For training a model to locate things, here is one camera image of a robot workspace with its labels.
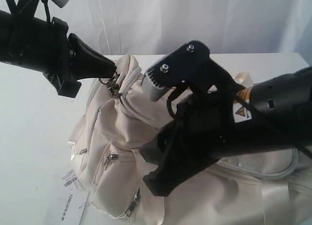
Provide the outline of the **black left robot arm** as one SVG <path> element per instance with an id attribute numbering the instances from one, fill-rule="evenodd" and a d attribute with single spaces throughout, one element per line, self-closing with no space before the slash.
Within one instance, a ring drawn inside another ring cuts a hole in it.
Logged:
<path id="1" fill-rule="evenodd" d="M 0 60 L 42 73 L 58 95 L 69 98 L 77 96 L 82 79 L 112 78 L 116 64 L 68 30 L 58 18 L 15 20 L 1 11 Z"/>

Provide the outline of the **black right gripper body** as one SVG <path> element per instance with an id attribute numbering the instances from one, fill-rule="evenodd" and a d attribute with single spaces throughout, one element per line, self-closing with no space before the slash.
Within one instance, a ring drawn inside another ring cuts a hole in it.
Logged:
<path id="1" fill-rule="evenodd" d="M 245 88 L 213 60 L 186 80 L 192 93 L 140 154 L 156 169 L 143 177 L 154 196 L 224 157 L 296 149 L 312 151 L 312 69 Z"/>

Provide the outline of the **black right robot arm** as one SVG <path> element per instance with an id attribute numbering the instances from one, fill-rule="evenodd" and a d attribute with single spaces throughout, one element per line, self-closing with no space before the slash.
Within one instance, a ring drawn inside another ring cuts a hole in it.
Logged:
<path id="1" fill-rule="evenodd" d="M 140 154 L 156 169 L 143 177 L 155 196 L 168 196 L 223 158 L 295 149 L 312 152 L 312 69 L 249 88 L 212 60 L 165 76 L 168 103 L 191 94 Z"/>

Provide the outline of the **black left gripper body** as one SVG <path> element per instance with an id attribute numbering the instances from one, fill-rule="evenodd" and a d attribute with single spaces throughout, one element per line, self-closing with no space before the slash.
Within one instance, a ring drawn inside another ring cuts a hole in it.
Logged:
<path id="1" fill-rule="evenodd" d="M 64 97 L 76 97 L 81 83 L 69 69 L 68 24 L 58 18 L 51 22 L 32 17 L 14 20 L 0 13 L 0 60 L 37 71 Z"/>

